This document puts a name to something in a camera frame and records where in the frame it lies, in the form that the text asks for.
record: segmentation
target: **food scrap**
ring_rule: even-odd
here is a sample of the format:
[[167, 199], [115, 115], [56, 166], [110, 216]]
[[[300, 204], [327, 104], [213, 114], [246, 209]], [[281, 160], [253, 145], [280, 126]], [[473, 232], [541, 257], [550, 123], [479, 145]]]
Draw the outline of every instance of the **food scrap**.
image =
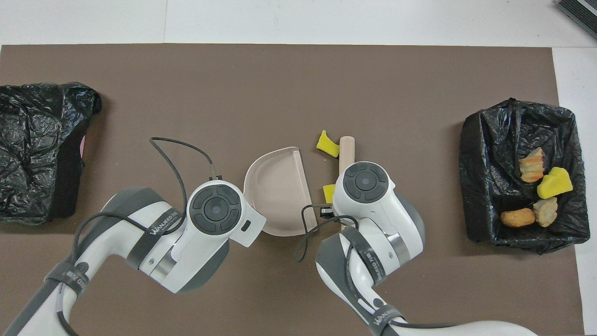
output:
[[501, 213], [500, 219], [507, 227], [519, 228], [535, 223], [535, 213], [529, 208], [505, 211]]
[[537, 182], [543, 177], [543, 150], [537, 147], [527, 157], [518, 160], [521, 179], [524, 182]]
[[539, 200], [533, 204], [533, 212], [537, 223], [546, 228], [556, 220], [558, 213], [558, 199], [550, 197], [546, 200]]
[[572, 181], [570, 180], [568, 171], [560, 167], [552, 168], [549, 174], [545, 175], [543, 181], [537, 186], [537, 194], [543, 199], [572, 190]]

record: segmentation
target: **white floor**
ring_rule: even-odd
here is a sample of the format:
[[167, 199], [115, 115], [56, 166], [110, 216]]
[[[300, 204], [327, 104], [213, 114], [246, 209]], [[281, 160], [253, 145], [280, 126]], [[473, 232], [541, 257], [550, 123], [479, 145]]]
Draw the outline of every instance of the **white floor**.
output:
[[[597, 39], [551, 0], [0, 0], [0, 48], [142, 42], [557, 47], [559, 101], [578, 117], [597, 233]], [[576, 251], [585, 333], [597, 334], [597, 242]]]

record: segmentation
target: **wooden handle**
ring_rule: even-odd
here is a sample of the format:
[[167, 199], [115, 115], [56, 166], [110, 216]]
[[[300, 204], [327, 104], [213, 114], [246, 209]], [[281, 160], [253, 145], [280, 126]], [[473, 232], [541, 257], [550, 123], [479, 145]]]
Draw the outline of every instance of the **wooden handle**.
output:
[[343, 136], [340, 138], [340, 155], [338, 157], [338, 174], [355, 162], [355, 138]]

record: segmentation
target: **black strap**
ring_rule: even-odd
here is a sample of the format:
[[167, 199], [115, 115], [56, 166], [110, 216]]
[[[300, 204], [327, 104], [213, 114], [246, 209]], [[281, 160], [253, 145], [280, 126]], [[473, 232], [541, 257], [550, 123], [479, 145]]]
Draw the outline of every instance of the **black strap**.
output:
[[64, 282], [68, 287], [75, 291], [77, 297], [79, 297], [79, 295], [85, 291], [87, 285], [89, 285], [89, 278], [87, 275], [68, 262], [61, 262], [54, 266], [45, 278]]
[[145, 257], [149, 254], [149, 251], [153, 249], [158, 240], [164, 235], [164, 232], [174, 223], [178, 222], [178, 220], [181, 220], [181, 218], [182, 214], [173, 207], [164, 212], [145, 230], [145, 233], [143, 233], [135, 246], [133, 246], [127, 256], [127, 264], [138, 270]]
[[392, 319], [395, 319], [396, 317], [404, 318], [403, 315], [400, 314], [400, 311], [398, 311], [393, 306], [390, 306], [389, 304], [381, 306], [371, 316], [369, 330], [371, 330], [371, 333], [373, 333], [373, 335], [379, 336], [387, 327], [387, 325], [390, 324]]
[[353, 227], [345, 227], [340, 233], [355, 247], [373, 278], [375, 285], [379, 285], [382, 281], [386, 280], [386, 271], [383, 269], [381, 260], [359, 230]]

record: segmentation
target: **beige dustpan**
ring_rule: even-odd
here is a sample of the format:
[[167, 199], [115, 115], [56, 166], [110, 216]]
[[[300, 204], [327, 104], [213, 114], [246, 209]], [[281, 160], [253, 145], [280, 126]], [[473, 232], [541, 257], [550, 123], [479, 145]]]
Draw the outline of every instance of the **beige dustpan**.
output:
[[[303, 162], [296, 147], [265, 154], [247, 170], [244, 195], [265, 216], [263, 231], [274, 236], [304, 234], [301, 209], [311, 204]], [[307, 230], [317, 225], [312, 209], [305, 210]]]

